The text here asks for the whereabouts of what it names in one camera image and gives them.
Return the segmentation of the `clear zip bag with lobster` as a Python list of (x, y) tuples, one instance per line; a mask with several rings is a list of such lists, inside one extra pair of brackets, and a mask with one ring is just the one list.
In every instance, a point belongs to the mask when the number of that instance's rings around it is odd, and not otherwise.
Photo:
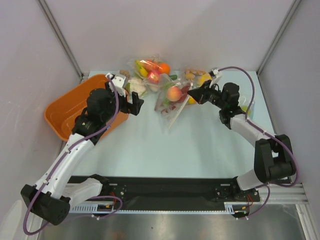
[(172, 80), (163, 73), (159, 77), (159, 84), (154, 110), (161, 117), (162, 125), (170, 129), (187, 105), (190, 98), (188, 91), (193, 88), (193, 83), (184, 78)]

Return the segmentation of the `red plastic lobster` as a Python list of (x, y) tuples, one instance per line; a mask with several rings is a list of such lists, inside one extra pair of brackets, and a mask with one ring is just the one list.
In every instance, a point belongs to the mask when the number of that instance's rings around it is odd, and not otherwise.
[(169, 113), (169, 111), (173, 111), (173, 110), (177, 110), (178, 107), (182, 106), (182, 103), (186, 100), (186, 98), (188, 97), (188, 90), (190, 89), (190, 85), (187, 84), (185, 86), (178, 86), (175, 85), (177, 87), (180, 88), (181, 92), (182, 92), (182, 97), (176, 101), (176, 102), (171, 102), (167, 99), (166, 94), (167, 94), (167, 90), (171, 87), (169, 87), (168, 89), (166, 89), (164, 91), (164, 95), (161, 97), (160, 102), (159, 102), (159, 107), (161, 108), (161, 112), (162, 113)]

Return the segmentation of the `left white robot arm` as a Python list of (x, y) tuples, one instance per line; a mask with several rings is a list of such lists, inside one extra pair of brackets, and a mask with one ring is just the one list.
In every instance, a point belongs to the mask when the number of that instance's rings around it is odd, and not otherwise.
[(23, 222), (30, 213), (54, 226), (62, 223), (74, 206), (90, 199), (112, 198), (112, 188), (106, 177), (98, 174), (89, 176), (84, 182), (68, 191), (65, 187), (74, 170), (84, 156), (98, 143), (111, 127), (119, 112), (138, 115), (144, 100), (132, 92), (132, 101), (125, 90), (110, 87), (97, 88), (90, 92), (81, 114), (76, 117), (69, 139), (57, 159), (34, 185), (26, 184), (21, 196), (27, 206)]

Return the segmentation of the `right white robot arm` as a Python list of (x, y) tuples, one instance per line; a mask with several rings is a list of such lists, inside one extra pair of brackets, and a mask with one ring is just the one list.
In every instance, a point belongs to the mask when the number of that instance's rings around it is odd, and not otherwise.
[(254, 147), (252, 170), (235, 177), (231, 196), (242, 201), (249, 190), (296, 174), (291, 141), (288, 136), (272, 135), (255, 125), (239, 106), (240, 87), (228, 82), (222, 89), (209, 80), (187, 93), (198, 104), (209, 102), (217, 106), (219, 119), (228, 129), (238, 133)]

